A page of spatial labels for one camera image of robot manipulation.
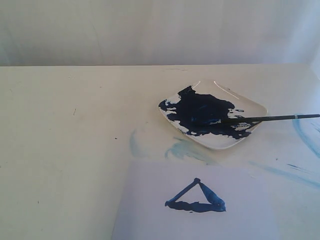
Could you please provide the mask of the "black paintbrush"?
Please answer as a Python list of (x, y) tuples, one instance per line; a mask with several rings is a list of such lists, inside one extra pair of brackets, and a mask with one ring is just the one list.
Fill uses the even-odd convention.
[(295, 115), (279, 115), (279, 116), (210, 119), (206, 121), (192, 120), (191, 123), (195, 126), (207, 127), (207, 126), (217, 125), (217, 124), (270, 122), (270, 121), (284, 121), (284, 120), (295, 120), (295, 119), (312, 119), (312, 118), (319, 118), (319, 117), (320, 117), (319, 114), (295, 114)]

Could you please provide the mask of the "white square paint plate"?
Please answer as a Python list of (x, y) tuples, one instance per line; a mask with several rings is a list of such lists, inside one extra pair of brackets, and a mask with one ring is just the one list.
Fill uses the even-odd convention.
[(268, 110), (212, 80), (191, 84), (158, 105), (163, 116), (180, 132), (212, 150), (230, 148), (248, 137), (258, 123), (205, 124), (224, 118), (265, 117)]

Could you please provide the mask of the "white paper sheet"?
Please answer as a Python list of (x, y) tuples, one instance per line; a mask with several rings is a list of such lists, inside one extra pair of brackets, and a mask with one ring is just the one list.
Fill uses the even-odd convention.
[(133, 161), (114, 178), (114, 240), (317, 240), (320, 170)]

